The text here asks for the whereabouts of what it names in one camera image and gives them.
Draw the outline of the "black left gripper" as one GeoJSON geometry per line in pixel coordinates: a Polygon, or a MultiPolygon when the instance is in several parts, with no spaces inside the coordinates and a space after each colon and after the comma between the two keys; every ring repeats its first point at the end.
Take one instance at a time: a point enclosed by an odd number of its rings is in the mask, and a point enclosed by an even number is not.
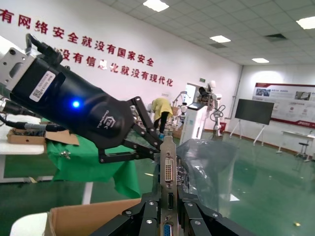
{"type": "Polygon", "coordinates": [[[154,160],[160,153],[162,140],[148,115],[142,99],[137,96],[127,102],[119,101],[75,73],[60,73],[39,101],[30,98],[41,76],[23,76],[17,84],[17,103],[34,113],[80,135],[98,148],[100,164],[139,159],[154,160]],[[130,107],[134,106],[144,128],[132,126],[130,107]],[[132,129],[153,147],[124,140],[132,129]],[[106,154],[104,149],[122,144],[133,152],[106,154]]]}

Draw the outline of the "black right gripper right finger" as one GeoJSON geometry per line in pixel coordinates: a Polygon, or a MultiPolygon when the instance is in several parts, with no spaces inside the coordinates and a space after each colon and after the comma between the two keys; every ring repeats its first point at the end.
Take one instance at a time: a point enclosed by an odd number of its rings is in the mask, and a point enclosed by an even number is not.
{"type": "Polygon", "coordinates": [[[219,212],[204,206],[194,194],[178,192],[178,220],[186,236],[253,236],[219,212]]]}

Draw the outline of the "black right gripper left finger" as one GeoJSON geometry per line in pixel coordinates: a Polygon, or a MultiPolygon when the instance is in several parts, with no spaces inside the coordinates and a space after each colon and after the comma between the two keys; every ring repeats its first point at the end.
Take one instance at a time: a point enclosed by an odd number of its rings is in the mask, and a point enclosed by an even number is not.
{"type": "Polygon", "coordinates": [[[156,236],[160,224],[160,193],[145,193],[140,203],[127,208],[96,231],[93,236],[156,236]]]}

